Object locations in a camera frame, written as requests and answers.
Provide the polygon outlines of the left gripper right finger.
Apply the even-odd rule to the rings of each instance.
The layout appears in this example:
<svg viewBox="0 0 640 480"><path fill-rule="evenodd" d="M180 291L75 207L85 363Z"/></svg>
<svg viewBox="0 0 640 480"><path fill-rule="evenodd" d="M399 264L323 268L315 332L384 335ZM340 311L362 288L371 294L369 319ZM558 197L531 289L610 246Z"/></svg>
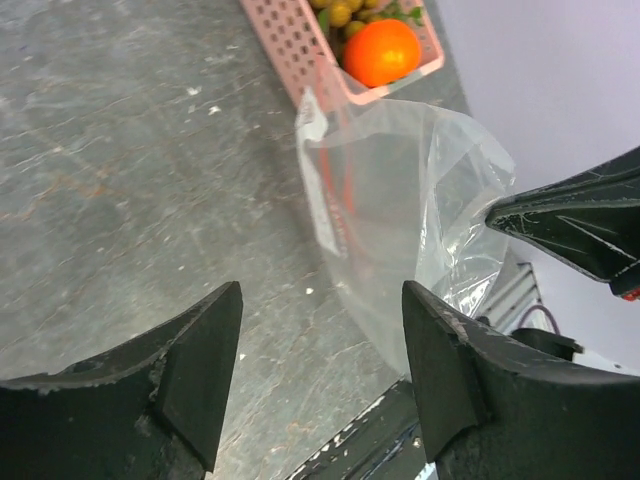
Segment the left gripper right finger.
<svg viewBox="0 0 640 480"><path fill-rule="evenodd" d="M442 479L635 479L639 380L532 348L402 287L427 460Z"/></svg>

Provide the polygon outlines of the clear zip top bag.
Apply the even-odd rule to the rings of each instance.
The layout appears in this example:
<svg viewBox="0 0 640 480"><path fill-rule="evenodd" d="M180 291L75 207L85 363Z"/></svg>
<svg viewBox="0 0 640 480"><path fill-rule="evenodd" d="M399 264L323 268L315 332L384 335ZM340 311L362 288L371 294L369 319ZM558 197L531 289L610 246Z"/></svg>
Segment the clear zip top bag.
<svg viewBox="0 0 640 480"><path fill-rule="evenodd" d="M512 190L514 162L471 117L420 102L381 99L339 119L306 91L295 128L337 292L383 360L407 376L403 283L422 284L466 315L479 310L508 245L485 215Z"/></svg>

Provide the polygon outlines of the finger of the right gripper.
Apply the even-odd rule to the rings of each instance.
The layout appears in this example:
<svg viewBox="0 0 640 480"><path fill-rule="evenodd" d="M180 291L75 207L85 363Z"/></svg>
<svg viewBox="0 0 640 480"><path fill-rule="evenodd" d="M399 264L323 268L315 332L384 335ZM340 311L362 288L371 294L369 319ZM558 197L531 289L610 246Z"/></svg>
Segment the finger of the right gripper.
<svg viewBox="0 0 640 480"><path fill-rule="evenodd" d="M614 296L639 298L639 150L566 180L506 197L485 224L524 241Z"/></svg>

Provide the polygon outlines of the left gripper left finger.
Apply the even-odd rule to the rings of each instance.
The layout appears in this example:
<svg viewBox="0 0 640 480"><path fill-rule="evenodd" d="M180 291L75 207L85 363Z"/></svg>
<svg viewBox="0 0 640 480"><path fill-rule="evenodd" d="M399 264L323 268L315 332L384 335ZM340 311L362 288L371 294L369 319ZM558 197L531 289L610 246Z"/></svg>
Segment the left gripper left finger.
<svg viewBox="0 0 640 480"><path fill-rule="evenodd" d="M202 479L215 467L243 312L221 285L56 374L1 384L5 479Z"/></svg>

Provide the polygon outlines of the orange persimmon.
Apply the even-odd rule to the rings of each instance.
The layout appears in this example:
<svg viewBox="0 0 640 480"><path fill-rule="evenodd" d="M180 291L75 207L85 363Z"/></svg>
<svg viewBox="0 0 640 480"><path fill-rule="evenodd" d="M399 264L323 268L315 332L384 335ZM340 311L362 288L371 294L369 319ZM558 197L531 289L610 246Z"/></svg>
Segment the orange persimmon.
<svg viewBox="0 0 640 480"><path fill-rule="evenodd" d="M406 23L384 19L366 25L347 41L343 70L375 88L406 77L419 66L421 55L420 42Z"/></svg>

